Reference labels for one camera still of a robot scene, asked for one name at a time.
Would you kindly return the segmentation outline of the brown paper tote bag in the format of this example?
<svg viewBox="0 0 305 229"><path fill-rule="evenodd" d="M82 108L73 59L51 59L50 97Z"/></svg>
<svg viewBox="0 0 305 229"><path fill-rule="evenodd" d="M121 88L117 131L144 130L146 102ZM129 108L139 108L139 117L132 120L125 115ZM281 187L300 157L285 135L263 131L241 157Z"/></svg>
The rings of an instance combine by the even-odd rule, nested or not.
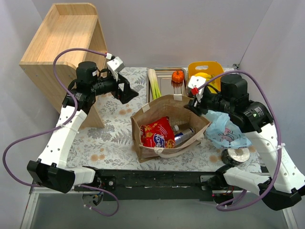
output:
<svg viewBox="0 0 305 229"><path fill-rule="evenodd" d="M165 95L144 105L131 116L132 139L134 149L140 163L157 157L172 158L195 149L204 140L204 133L210 122L184 108L190 98L184 95ZM184 129L191 127L195 135L176 148L146 147L141 142L140 127L152 123L164 116L169 117L170 125L177 125Z"/></svg>

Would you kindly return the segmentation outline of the blue cartoon plastic bag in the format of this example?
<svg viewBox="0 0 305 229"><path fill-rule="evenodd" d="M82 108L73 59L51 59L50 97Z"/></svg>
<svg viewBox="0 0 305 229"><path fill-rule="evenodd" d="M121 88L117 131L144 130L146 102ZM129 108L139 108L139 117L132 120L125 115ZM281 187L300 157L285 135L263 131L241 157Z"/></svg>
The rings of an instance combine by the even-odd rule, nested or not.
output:
<svg viewBox="0 0 305 229"><path fill-rule="evenodd" d="M211 123L207 127L204 136L219 149L239 149L252 145L251 141L235 125L229 114L209 110L205 115Z"/></svg>

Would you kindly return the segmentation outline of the red cookie snack packet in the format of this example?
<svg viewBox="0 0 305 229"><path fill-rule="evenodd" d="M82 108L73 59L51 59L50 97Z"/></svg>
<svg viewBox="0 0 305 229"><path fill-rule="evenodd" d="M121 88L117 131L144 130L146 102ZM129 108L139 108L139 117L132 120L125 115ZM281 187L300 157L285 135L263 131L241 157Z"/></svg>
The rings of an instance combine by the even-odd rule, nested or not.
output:
<svg viewBox="0 0 305 229"><path fill-rule="evenodd" d="M174 131L165 116L140 127L141 143L146 147L175 148Z"/></svg>

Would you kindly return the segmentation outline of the yellow bananas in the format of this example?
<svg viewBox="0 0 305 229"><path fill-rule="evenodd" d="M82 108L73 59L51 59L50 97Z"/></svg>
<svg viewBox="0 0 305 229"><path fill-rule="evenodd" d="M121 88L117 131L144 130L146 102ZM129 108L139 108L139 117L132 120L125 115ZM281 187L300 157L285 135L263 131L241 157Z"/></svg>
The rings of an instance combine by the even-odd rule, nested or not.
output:
<svg viewBox="0 0 305 229"><path fill-rule="evenodd" d="M214 75L209 75L207 73L196 73L195 76L200 76L205 78L207 81L211 80L214 78ZM217 90L219 89L219 83L217 80L214 80L213 82L210 83L211 86L215 87Z"/></svg>

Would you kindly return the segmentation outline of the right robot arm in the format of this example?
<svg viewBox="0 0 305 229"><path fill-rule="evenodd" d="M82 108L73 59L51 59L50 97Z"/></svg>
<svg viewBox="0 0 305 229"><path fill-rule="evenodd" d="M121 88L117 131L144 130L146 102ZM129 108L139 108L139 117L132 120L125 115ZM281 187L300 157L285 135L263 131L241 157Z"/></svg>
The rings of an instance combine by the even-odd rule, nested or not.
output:
<svg viewBox="0 0 305 229"><path fill-rule="evenodd" d="M300 202L305 194L305 177L295 166L281 139L279 125L268 101L250 100L245 72L229 71L218 76L220 88L211 81L192 76L192 95L187 108L196 115L225 113L257 150L270 176L252 174L232 164L222 166L205 181L213 188L236 186L257 195L272 210L282 210Z"/></svg>

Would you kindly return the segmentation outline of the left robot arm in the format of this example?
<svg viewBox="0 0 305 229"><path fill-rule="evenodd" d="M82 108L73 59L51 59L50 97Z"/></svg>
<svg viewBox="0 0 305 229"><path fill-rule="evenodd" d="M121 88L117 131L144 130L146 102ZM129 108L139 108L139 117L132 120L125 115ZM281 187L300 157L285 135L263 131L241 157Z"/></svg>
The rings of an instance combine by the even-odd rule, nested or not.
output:
<svg viewBox="0 0 305 229"><path fill-rule="evenodd" d="M69 192L73 186L85 184L89 190L101 187L101 178L88 167L66 169L68 153L87 118L96 97L111 93L122 104L138 96L129 81L120 71L124 64L116 57L107 62L107 68L98 70L96 63L81 62L76 69L76 79L68 86L61 107L56 130L52 133L45 149L36 161L29 161L27 171L33 181L61 193Z"/></svg>

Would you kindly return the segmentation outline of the small orange pumpkin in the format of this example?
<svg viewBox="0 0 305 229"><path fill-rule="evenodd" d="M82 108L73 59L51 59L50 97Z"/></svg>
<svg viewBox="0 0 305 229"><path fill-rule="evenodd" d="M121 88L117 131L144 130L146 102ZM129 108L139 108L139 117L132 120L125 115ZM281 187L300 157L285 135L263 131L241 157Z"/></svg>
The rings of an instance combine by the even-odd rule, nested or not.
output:
<svg viewBox="0 0 305 229"><path fill-rule="evenodd" d="M177 70L172 73L172 81L175 83L182 83L184 81L184 72L182 70Z"/></svg>

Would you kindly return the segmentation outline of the white green leek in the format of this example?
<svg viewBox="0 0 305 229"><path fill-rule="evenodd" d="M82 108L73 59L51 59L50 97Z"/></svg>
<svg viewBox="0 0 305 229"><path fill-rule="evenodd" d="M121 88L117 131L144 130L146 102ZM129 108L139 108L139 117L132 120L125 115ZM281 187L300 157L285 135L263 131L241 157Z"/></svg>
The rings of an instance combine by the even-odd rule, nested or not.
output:
<svg viewBox="0 0 305 229"><path fill-rule="evenodd" d="M162 94L158 85L158 78L154 69L148 70L148 78L151 86L152 98L155 100L161 97Z"/></svg>

